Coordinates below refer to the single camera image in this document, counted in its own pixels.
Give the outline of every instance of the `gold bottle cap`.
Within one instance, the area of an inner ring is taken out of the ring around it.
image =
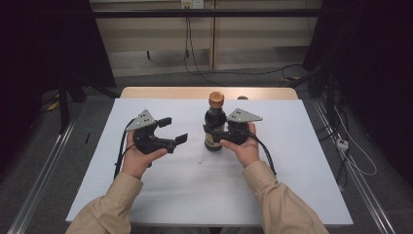
[[[212,92],[209,95],[209,105],[212,107],[222,107],[224,95],[221,92]]]

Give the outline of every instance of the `sleeve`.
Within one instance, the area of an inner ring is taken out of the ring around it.
[[[66,233],[131,233],[131,205],[143,183],[120,172],[106,194],[88,203]]]
[[[288,186],[279,183],[265,162],[252,163],[243,174],[261,207],[265,233],[328,233],[319,216]]]

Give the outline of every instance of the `bottle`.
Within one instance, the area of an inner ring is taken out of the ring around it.
[[[224,131],[227,116],[222,105],[224,95],[220,92],[212,92],[209,95],[209,110],[206,112],[206,126],[216,131]],[[212,135],[206,133],[205,146],[210,151],[218,151],[222,148],[219,142],[213,142]]]

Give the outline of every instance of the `bottle label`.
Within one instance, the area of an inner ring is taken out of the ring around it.
[[[222,132],[222,131],[224,131],[224,126],[215,128],[215,130]],[[221,144],[219,142],[213,142],[212,135],[207,134],[207,133],[206,133],[206,145],[209,146],[209,147],[212,147],[212,148],[217,148],[217,147],[221,146]]]

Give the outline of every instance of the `human hand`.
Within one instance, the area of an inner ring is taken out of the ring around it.
[[[153,161],[166,155],[166,149],[158,149],[150,154],[140,152],[133,142],[133,132],[127,135],[127,151],[125,152],[124,165],[122,172],[130,176],[142,179],[143,173]]]
[[[255,125],[248,122],[248,127],[249,131],[255,134]],[[237,145],[225,139],[221,139],[219,143],[225,148],[233,151],[244,168],[253,162],[259,161],[258,142],[251,137],[249,137],[246,142],[241,145]]]

